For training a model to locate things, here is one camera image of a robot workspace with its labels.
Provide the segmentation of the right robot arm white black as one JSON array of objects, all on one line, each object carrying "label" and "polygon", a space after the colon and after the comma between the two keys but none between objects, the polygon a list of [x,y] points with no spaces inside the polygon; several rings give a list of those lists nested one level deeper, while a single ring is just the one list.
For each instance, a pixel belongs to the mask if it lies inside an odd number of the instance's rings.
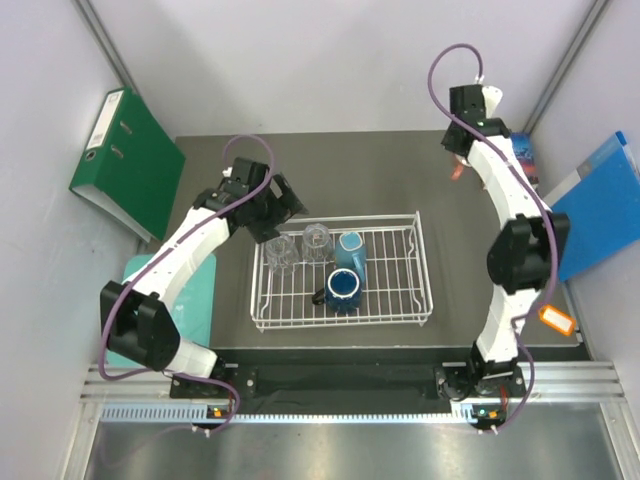
[{"label": "right robot arm white black", "polygon": [[461,399],[490,395],[513,379],[518,336],[552,277],[553,263],[562,257],[570,230],[568,216],[552,212],[534,191],[509,129],[495,117],[501,98],[500,89],[480,84],[450,88],[454,118],[442,140],[479,175],[500,222],[486,260],[493,283],[487,320],[472,344],[464,379],[448,385]]}]

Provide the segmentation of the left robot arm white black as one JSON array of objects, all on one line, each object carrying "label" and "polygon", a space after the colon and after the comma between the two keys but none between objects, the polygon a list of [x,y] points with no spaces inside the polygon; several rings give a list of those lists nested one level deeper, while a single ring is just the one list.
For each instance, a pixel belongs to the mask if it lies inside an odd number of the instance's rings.
[{"label": "left robot arm white black", "polygon": [[208,347],[182,336],[171,315],[177,297],[211,254],[239,229],[258,244],[307,209],[286,177],[264,163],[238,157],[215,188],[202,191],[179,228],[156,254],[121,282],[100,292],[101,351],[156,372],[192,377],[205,396],[226,387],[227,374]]}]

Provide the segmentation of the orange patterned mug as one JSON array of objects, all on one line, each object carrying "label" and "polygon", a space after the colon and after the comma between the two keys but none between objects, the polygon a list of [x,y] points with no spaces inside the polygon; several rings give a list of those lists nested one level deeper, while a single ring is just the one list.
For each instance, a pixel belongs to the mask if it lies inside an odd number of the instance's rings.
[{"label": "orange patterned mug", "polygon": [[471,165],[465,158],[462,158],[457,154],[454,154],[452,156],[452,161],[453,161],[453,171],[451,173],[450,178],[452,181],[457,181],[463,175],[465,170],[471,167]]}]

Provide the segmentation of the dark blue mug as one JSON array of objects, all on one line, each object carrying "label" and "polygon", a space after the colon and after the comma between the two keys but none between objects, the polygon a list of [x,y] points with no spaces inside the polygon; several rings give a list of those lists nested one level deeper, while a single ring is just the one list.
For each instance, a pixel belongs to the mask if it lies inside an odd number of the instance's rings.
[{"label": "dark blue mug", "polygon": [[311,297],[311,302],[315,306],[326,305],[337,314],[350,314],[360,307],[361,297],[358,274],[348,268],[338,268],[327,276],[325,286]]}]

